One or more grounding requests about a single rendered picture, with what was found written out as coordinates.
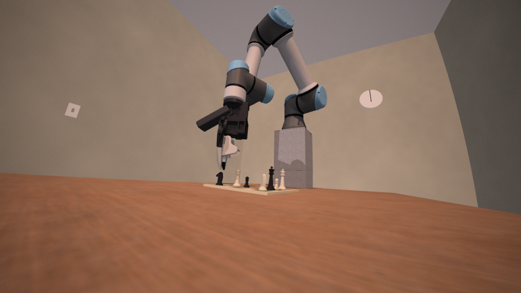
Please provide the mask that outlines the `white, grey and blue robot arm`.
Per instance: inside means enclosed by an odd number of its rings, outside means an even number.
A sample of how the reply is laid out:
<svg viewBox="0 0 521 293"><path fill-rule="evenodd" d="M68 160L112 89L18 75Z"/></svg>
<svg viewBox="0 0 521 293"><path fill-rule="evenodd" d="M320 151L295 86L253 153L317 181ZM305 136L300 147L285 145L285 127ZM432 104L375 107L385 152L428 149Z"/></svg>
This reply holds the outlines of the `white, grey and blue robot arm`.
<svg viewBox="0 0 521 293"><path fill-rule="evenodd" d="M293 18L282 6L275 6L256 26L247 46L246 60L232 61L229 64L224 91L224 99L236 98L249 102L269 103L274 89L267 82L257 78L259 64L266 49L272 45L277 48L287 65L297 87L298 93L285 98L285 121L282 129L305 127L303 115L318 111L327 104L327 92L323 86L314 82L293 39ZM230 113L225 105L197 121L202 131L219 124L222 116Z"/></svg>

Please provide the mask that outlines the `chessboard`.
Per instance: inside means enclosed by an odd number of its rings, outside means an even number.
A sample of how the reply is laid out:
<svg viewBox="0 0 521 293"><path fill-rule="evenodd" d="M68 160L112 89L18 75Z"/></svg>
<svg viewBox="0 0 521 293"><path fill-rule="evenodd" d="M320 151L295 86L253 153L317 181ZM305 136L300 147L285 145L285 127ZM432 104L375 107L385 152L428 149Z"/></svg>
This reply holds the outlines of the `chessboard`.
<svg viewBox="0 0 521 293"><path fill-rule="evenodd" d="M234 191L240 191L240 192L247 192L247 193L254 193L254 194L260 194L260 195L276 195L276 194L284 194L284 193L292 193L292 192L300 191L300 190L296 190L296 189L260 191L260 190L258 190L259 187L250 186L249 188L244 188L242 185L239 187L239 186L233 186L233 185L221 186L221 185L213 185L213 184L204 184L204 186L226 189L226 190L234 190Z"/></svg>

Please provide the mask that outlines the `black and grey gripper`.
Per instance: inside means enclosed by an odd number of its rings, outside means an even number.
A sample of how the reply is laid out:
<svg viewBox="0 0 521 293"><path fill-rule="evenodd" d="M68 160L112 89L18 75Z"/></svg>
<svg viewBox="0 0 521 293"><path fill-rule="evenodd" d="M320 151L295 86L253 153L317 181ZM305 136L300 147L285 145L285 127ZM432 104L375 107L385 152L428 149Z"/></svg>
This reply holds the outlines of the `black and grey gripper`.
<svg viewBox="0 0 521 293"><path fill-rule="evenodd" d="M224 99L223 106L227 105L230 113L221 117L217 132L217 163L219 169L225 170L227 158L237 157L240 150L234 145L236 140L247 139L249 124L249 102L236 98ZM220 124L222 123L222 124Z"/></svg>

